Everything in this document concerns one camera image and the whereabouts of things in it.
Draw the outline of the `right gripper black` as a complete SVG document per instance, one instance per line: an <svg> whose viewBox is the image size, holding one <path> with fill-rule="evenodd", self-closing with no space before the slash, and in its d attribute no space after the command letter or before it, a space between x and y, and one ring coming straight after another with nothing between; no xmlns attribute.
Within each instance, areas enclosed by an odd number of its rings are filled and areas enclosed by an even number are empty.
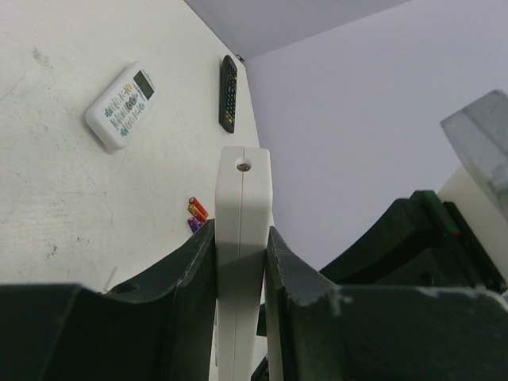
<svg viewBox="0 0 508 381"><path fill-rule="evenodd" d="M434 227L441 247L461 275L458 284L506 291L506 280L454 202L441 201L432 190L416 190L410 199L413 201L395 200L361 238L320 273L339 285L376 283L428 247Z"/></svg>

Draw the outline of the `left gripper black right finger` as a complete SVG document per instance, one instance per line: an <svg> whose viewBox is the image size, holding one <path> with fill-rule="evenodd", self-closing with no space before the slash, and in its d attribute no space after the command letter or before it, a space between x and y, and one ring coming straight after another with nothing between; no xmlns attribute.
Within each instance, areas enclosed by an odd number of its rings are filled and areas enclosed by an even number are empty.
<svg viewBox="0 0 508 381"><path fill-rule="evenodd" d="M507 304L482 289L338 286L270 229L272 380L504 380Z"/></svg>

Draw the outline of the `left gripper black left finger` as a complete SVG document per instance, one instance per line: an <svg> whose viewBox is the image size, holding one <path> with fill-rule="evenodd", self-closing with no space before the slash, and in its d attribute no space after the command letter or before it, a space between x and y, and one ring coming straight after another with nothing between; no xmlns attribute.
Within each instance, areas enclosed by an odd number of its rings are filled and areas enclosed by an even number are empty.
<svg viewBox="0 0 508 381"><path fill-rule="evenodd" d="M214 222L101 294L1 288L4 380L206 380L216 298Z"/></svg>

